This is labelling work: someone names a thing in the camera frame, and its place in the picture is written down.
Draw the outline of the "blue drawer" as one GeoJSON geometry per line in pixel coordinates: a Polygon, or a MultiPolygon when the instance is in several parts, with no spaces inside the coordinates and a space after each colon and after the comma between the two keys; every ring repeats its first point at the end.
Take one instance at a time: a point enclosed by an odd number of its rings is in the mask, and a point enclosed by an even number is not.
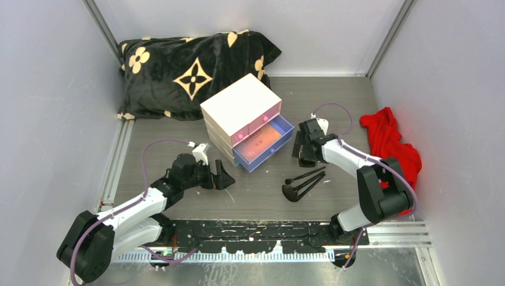
{"type": "Polygon", "coordinates": [[[293,133],[294,126],[281,115],[276,116],[232,148],[235,166],[241,165],[251,173],[279,151],[292,138],[293,133]]]}

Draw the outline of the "holographic eyeshadow palette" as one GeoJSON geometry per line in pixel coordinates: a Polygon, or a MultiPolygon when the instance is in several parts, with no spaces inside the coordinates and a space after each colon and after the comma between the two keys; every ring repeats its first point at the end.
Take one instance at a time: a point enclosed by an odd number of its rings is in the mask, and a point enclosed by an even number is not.
{"type": "Polygon", "coordinates": [[[256,159],[261,153],[266,151],[269,146],[274,144],[281,134],[272,125],[266,124],[248,138],[243,140],[235,147],[235,150],[248,163],[256,159]]]}

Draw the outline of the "white pink drawer organizer box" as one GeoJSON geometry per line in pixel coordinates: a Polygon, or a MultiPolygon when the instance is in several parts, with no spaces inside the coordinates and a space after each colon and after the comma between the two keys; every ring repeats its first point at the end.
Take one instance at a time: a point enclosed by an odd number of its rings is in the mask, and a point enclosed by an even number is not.
{"type": "Polygon", "coordinates": [[[235,166],[232,148],[281,115],[282,100],[250,73],[200,107],[211,142],[235,166]]]}

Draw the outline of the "black square compact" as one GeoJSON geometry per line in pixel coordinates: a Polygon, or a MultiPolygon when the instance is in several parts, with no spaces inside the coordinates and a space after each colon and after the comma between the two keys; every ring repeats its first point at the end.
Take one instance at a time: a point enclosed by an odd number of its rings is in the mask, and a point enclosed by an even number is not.
{"type": "Polygon", "coordinates": [[[309,168],[309,167],[315,167],[317,165],[317,161],[313,160],[312,158],[299,155],[298,164],[300,167],[309,168]]]}

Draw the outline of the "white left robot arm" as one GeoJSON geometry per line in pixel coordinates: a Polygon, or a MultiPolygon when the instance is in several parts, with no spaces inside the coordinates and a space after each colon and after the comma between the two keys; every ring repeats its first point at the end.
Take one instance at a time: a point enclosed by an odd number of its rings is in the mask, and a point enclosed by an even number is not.
{"type": "Polygon", "coordinates": [[[192,154],[179,154],[166,174],[151,183],[146,193],[107,212],[86,210],[74,220],[56,257],[83,282],[97,280],[110,262],[149,243],[165,246],[175,237],[173,222],[163,212],[183,198],[187,189],[225,189],[235,179],[216,160],[216,173],[192,154]]]}

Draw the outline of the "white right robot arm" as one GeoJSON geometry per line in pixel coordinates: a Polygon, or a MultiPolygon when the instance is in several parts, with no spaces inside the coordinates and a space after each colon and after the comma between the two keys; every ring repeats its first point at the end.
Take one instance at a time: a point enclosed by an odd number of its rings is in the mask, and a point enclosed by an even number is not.
{"type": "Polygon", "coordinates": [[[397,159],[366,154],[342,137],[326,134],[320,119],[309,119],[298,126],[294,154],[300,165],[333,164],[357,181],[358,203],[331,217],[329,232],[335,243],[344,245],[354,231],[414,209],[416,194],[397,159]]]}

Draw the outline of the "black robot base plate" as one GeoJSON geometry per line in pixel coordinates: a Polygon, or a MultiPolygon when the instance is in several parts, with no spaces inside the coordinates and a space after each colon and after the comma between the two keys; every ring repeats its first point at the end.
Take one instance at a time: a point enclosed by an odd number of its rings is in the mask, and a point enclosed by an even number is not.
{"type": "Polygon", "coordinates": [[[160,238],[145,246],[256,254],[271,253],[279,245],[284,254],[322,253],[331,247],[351,248],[359,232],[334,235],[329,222],[310,220],[172,220],[160,238]]]}

